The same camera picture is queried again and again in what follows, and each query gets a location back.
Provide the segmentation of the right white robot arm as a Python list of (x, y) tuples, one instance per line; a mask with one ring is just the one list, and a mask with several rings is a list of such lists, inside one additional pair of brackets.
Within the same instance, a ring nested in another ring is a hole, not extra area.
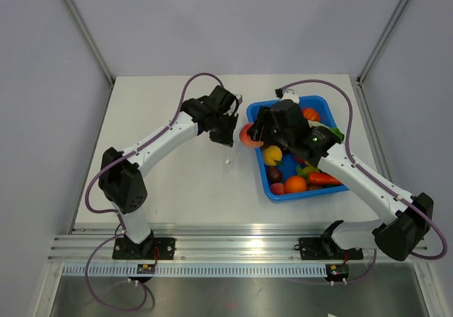
[(328, 257), (337, 258), (352, 248), (378, 248), (403, 261), (430, 230), (434, 207), (430, 196), (413, 195), (369, 168), (331, 129), (310, 125), (297, 101), (287, 98), (260, 106), (249, 134), (252, 140), (286, 148), (333, 176), (378, 216), (375, 221), (333, 222), (320, 237)]

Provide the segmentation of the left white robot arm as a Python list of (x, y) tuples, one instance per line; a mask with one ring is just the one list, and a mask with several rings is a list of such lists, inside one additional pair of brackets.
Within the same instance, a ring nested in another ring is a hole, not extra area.
[(113, 259), (173, 259), (175, 239), (155, 237), (145, 217), (148, 193), (144, 178), (174, 149), (204, 132), (212, 142), (233, 146), (241, 102), (240, 94), (216, 86), (208, 96), (182, 101), (175, 118), (134, 146), (122, 151), (110, 147), (103, 153), (98, 186), (124, 230), (115, 239)]

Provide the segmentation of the clear zip top bag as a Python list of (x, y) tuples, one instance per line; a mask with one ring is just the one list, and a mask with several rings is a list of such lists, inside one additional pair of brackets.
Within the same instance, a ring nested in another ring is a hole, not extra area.
[(223, 152), (224, 152), (224, 165), (227, 168), (231, 168), (236, 160), (236, 145), (224, 146)]

